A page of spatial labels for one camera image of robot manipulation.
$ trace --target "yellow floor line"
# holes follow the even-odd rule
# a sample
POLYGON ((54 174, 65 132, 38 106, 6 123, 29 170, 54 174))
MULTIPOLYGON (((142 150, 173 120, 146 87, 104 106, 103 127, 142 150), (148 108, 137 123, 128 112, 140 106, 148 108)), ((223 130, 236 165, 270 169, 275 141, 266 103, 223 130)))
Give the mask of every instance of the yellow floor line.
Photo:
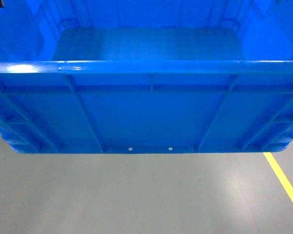
POLYGON ((279 164, 277 161, 274 159, 271 153, 264 153, 268 163, 272 167, 274 173, 277 175, 278 179, 280 180, 283 188, 289 195, 291 201, 293 202, 293 187, 291 183, 289 182, 288 178, 286 175, 283 173, 282 169, 280 168, 279 164))

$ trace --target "floor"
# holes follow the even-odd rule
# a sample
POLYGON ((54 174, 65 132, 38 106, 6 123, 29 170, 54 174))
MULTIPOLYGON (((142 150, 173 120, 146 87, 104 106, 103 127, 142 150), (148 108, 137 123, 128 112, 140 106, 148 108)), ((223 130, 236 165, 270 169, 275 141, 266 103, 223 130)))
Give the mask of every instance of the floor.
MULTIPOLYGON (((293 185, 293 142, 273 154, 293 185)), ((20 155, 0 138, 0 234, 293 234, 262 153, 20 155)))

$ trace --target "epoxy floor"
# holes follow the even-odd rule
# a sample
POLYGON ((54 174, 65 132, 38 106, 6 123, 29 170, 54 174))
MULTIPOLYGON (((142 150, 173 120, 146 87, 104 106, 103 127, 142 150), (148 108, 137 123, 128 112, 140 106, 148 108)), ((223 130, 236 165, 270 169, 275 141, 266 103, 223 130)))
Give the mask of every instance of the epoxy floor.
MULTIPOLYGON (((293 185, 293 142, 273 153, 293 185)), ((21 155, 0 137, 0 234, 293 234, 262 153, 21 155)))

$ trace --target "blue plastic crate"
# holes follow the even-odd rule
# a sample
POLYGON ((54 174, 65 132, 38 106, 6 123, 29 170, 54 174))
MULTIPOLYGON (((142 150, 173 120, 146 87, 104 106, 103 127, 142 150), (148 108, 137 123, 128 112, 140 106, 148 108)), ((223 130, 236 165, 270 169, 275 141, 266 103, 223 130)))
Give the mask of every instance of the blue plastic crate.
POLYGON ((281 151, 293 1, 278 2, 6 3, 2 138, 21 153, 281 151))

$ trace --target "plastic crate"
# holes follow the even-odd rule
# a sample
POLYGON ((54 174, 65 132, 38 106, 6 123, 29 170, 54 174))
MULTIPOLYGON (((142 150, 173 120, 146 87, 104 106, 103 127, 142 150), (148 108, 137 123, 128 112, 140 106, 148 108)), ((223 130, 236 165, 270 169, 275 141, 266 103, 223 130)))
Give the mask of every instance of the plastic crate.
POLYGON ((20 153, 281 151, 293 1, 6 2, 0 132, 20 153))

